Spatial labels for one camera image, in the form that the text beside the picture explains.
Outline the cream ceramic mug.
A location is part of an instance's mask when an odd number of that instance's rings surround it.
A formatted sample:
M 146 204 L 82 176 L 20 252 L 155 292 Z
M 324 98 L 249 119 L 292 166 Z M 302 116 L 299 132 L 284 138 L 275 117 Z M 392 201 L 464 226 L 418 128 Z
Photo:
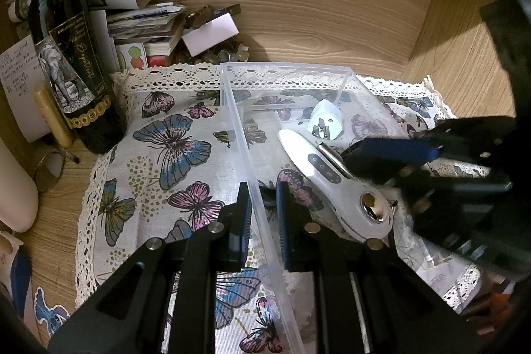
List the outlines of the cream ceramic mug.
M 1 221 L 14 232 L 28 231 L 38 213 L 39 192 L 32 178 L 1 141 L 0 148 Z

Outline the clear plastic storage box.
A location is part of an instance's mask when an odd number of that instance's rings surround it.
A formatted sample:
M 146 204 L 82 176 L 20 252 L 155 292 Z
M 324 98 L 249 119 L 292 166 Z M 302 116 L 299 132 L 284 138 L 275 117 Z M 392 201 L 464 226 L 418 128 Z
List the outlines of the clear plastic storage box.
M 287 182 L 294 198 L 318 222 L 341 236 L 347 233 L 335 215 L 336 196 L 351 201 L 357 191 L 351 180 L 324 156 L 325 171 L 339 179 L 334 186 L 309 162 L 322 143 L 311 133 L 316 105 L 341 114 L 340 132 L 330 141 L 346 149 L 365 137 L 404 138 L 405 129 L 377 99 L 371 82 L 339 66 L 274 63 L 226 63 L 220 66 L 220 102 L 230 116 L 229 140 L 239 176 L 250 191 L 254 220 L 250 246 L 253 266 L 260 270 L 265 294 L 276 301 L 273 324 L 287 353 L 314 353 L 317 333 L 310 274 L 283 267 L 280 224 L 266 209 L 261 187 Z

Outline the white paper note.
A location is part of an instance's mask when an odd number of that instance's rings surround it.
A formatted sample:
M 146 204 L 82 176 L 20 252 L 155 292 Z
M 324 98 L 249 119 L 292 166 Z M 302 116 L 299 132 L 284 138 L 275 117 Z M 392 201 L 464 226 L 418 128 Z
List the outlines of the white paper note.
M 44 82 L 32 36 L 28 35 L 1 54 L 1 83 L 17 126 L 28 143 L 50 130 L 33 97 L 33 88 Z

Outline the white power plug adapter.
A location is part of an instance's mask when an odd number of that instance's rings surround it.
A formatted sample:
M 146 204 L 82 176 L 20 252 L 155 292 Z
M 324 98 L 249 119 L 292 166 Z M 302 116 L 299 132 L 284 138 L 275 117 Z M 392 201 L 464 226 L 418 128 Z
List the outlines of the white power plug adapter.
M 344 131 L 344 117 L 339 107 L 328 100 L 320 101 L 311 112 L 307 131 L 314 137 L 337 139 Z

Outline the white handheld massager device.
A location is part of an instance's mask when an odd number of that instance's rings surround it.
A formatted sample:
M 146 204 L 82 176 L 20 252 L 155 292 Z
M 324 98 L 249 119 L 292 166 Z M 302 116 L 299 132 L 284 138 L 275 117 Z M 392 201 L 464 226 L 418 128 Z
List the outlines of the white handheld massager device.
M 309 140 L 291 129 L 278 131 L 283 150 L 296 168 L 330 202 L 339 224 L 357 241 L 383 239 L 392 229 L 392 210 L 372 184 L 344 177 Z

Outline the silver metal cylinder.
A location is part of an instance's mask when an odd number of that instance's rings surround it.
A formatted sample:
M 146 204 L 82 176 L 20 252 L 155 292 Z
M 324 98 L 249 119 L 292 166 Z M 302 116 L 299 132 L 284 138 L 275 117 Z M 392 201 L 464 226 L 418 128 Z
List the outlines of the silver metal cylinder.
M 328 159 L 332 165 L 346 178 L 354 180 L 354 175 L 346 167 L 343 158 L 332 147 L 326 143 L 320 143 L 317 149 Z

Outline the butterfly print lace cloth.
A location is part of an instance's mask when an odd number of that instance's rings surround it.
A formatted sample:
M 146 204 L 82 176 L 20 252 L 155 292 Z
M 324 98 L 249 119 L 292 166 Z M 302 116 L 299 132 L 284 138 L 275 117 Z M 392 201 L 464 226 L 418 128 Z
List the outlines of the butterfly print lace cloth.
M 314 107 L 336 103 L 343 132 L 328 146 L 338 153 L 366 137 L 410 137 L 455 117 L 429 78 L 420 84 L 360 76 L 338 66 L 173 66 L 113 77 L 129 117 L 126 136 L 97 158 L 78 223 L 76 306 L 86 300 L 151 237 L 186 239 L 236 200 L 239 183 L 272 189 L 287 182 L 318 222 L 352 240 L 320 190 L 286 155 L 277 131 L 307 140 Z M 397 194 L 385 192 L 390 203 Z M 455 312 L 481 287 L 481 271 L 412 232 L 399 203 L 394 239 L 399 257 Z M 315 308 L 309 274 L 283 272 L 277 294 L 270 269 L 281 261 L 276 210 L 251 219 L 244 269 L 218 275 L 216 353 L 315 353 Z M 286 340 L 288 296 L 300 340 Z

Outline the dark wine bottle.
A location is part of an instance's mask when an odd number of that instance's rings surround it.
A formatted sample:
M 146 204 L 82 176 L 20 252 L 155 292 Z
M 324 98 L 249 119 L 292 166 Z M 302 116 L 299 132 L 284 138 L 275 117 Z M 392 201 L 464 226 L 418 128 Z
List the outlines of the dark wine bottle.
M 90 152 L 109 152 L 127 124 L 101 66 L 86 0 L 32 0 L 28 23 L 39 66 L 67 125 Z

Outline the pink white small box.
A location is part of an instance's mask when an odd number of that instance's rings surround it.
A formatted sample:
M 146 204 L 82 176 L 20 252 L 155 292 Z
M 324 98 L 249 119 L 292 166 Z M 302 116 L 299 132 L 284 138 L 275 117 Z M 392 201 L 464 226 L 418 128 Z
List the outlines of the pink white small box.
M 239 29 L 234 23 L 230 13 L 223 14 L 201 26 L 182 35 L 181 40 L 191 57 L 196 57 L 202 52 L 235 37 Z

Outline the stack of papers and books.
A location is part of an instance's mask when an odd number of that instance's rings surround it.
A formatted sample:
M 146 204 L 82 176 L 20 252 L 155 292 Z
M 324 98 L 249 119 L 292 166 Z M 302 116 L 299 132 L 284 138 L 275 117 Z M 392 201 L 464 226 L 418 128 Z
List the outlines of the stack of papers and books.
M 184 28 L 186 8 L 176 1 L 86 0 L 102 53 L 114 68 L 170 66 Z

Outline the gold marker pen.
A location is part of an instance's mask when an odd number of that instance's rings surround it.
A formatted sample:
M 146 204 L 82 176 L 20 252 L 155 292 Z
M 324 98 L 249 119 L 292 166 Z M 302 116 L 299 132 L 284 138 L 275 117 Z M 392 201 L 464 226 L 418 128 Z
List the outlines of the gold marker pen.
M 74 143 L 73 134 L 47 84 L 39 83 L 34 86 L 33 99 L 58 144 L 64 148 L 71 147 Z

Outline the bowl of small trinkets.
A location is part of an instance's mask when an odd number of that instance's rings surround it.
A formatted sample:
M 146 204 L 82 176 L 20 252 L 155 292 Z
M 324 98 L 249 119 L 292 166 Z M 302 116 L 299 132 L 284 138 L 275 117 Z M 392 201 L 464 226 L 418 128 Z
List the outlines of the bowl of small trinkets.
M 201 63 L 220 65 L 228 62 L 247 62 L 249 48 L 243 43 L 230 39 L 192 56 L 186 45 L 179 42 L 170 60 L 173 64 L 198 65 Z

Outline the blue cartoon sticker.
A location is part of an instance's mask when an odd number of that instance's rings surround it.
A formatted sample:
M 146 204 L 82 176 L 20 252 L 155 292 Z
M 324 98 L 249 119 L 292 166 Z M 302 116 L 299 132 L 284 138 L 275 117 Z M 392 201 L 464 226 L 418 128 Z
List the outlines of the blue cartoon sticker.
M 65 306 L 54 305 L 49 307 L 47 305 L 45 293 L 42 287 L 38 287 L 35 290 L 33 311 L 37 323 L 46 325 L 49 337 L 52 337 L 70 317 L 70 314 Z

